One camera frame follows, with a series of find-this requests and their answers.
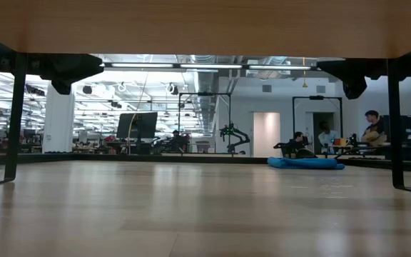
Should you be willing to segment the distant black monitor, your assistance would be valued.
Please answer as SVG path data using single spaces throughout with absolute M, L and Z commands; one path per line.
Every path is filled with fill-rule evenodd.
M 156 112 L 121 114 L 119 116 L 117 138 L 154 138 L 158 114 Z

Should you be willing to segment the wooden shelf with black legs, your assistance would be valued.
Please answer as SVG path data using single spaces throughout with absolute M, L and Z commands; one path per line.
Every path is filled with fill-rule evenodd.
M 0 43 L 29 54 L 236 54 L 383 59 L 392 183 L 404 188 L 398 79 L 411 0 L 0 0 Z

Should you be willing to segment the blue folded cloth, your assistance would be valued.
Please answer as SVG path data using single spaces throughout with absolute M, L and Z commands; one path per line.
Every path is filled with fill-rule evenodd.
M 275 158 L 267 160 L 268 165 L 280 169 L 322 169 L 322 170 L 343 170 L 345 165 L 338 163 L 335 159 L 328 158 Z

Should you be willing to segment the black aluminium table frame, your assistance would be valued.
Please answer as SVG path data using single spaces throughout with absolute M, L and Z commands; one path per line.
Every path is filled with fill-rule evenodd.
M 126 155 L 98 155 L 85 153 L 20 153 L 17 163 L 42 163 L 53 161 L 135 161 L 135 162 L 162 162 L 162 163 L 224 163 L 224 164 L 267 164 L 268 158 L 229 157 L 229 156 L 126 156 Z M 390 160 L 349 158 L 338 159 L 338 163 L 346 166 L 365 168 L 391 169 Z M 6 164 L 6 156 L 0 154 L 0 165 Z M 411 172 L 411 161 L 403 162 L 404 171 Z

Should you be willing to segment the white pillar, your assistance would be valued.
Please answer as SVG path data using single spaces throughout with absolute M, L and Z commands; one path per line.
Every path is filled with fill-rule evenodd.
M 48 85 L 43 153 L 72 151 L 74 107 L 74 90 L 69 95 L 61 95 L 52 84 Z

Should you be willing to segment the black stand frame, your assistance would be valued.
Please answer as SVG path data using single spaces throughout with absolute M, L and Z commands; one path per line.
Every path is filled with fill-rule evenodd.
M 293 133 L 302 131 L 314 146 L 320 133 L 319 123 L 326 120 L 332 130 L 344 135 L 343 98 L 337 96 L 293 96 L 291 99 Z
M 177 130 L 189 138 L 193 153 L 229 153 L 231 95 L 227 93 L 181 93 L 177 103 Z

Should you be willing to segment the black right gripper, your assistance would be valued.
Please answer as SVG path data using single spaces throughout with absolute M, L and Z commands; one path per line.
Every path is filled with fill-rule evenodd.
M 379 79 L 386 74 L 383 59 L 343 59 L 319 61 L 318 68 L 343 82 L 343 91 L 348 99 L 358 99 L 367 83 L 365 78 Z

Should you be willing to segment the ceiling light strip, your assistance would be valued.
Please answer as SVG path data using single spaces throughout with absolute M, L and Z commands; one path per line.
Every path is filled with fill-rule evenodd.
M 112 67 L 131 69 L 171 69 L 173 64 L 152 64 L 152 63 L 112 63 Z
M 275 70 L 275 71 L 309 71 L 311 66 L 269 66 L 269 65 L 249 65 L 249 70 Z
M 242 65 L 235 64 L 180 64 L 182 69 L 242 69 Z

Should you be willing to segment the white lit doorway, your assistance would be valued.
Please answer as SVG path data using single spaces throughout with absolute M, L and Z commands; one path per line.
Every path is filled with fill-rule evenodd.
M 280 157 L 280 150 L 274 148 L 277 143 L 280 143 L 280 114 L 255 112 L 253 114 L 253 156 Z

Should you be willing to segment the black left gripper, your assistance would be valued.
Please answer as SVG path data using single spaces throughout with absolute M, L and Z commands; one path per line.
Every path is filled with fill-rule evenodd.
M 45 54 L 39 68 L 40 77 L 49 80 L 58 94 L 69 95 L 71 82 L 77 82 L 102 72 L 102 68 L 70 69 L 100 66 L 102 63 L 102 59 L 90 54 Z

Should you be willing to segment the person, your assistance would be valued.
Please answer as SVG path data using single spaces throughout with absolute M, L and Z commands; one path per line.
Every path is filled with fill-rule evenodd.
M 305 147 L 304 135 L 297 131 L 288 143 L 288 153 L 291 158 L 313 158 L 315 154 Z
M 384 120 L 379 113 L 375 110 L 369 110 L 365 113 L 365 118 L 370 125 L 365 129 L 361 141 L 370 146 L 384 144 L 387 141 L 387 135 Z
M 319 127 L 321 129 L 321 133 L 318 135 L 319 142 L 321 146 L 324 145 L 333 145 L 334 140 L 339 138 L 340 135 L 337 131 L 331 130 L 329 123 L 326 121 L 321 121 L 319 123 Z

